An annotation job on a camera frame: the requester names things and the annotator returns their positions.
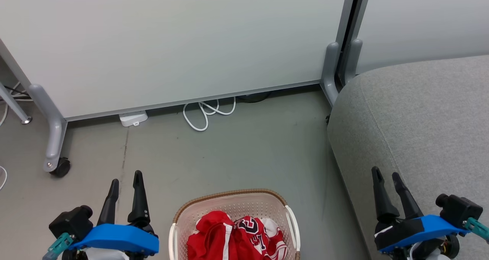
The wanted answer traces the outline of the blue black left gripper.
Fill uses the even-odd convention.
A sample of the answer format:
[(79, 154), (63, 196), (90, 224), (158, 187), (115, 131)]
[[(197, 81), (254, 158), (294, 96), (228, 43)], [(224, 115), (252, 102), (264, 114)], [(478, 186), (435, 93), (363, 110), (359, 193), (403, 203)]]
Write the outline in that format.
[(71, 249), (109, 249), (128, 255), (159, 253), (159, 238), (150, 229), (151, 218), (141, 171), (134, 173), (133, 189), (133, 204), (127, 219), (130, 224), (115, 224), (119, 180), (114, 179), (105, 198), (97, 226), (83, 240), (73, 243)]

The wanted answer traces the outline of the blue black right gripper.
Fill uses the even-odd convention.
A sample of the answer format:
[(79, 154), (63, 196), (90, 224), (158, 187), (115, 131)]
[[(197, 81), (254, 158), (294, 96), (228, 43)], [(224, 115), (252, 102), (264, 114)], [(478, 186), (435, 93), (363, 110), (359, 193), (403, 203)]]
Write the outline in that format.
[(378, 221), (374, 234), (377, 250), (391, 258), (456, 258), (460, 251), (457, 236), (468, 233), (465, 224), (471, 216), (424, 216), (401, 176), (393, 172), (393, 185), (405, 213), (405, 219), (399, 219), (380, 169), (372, 167), (371, 172)]

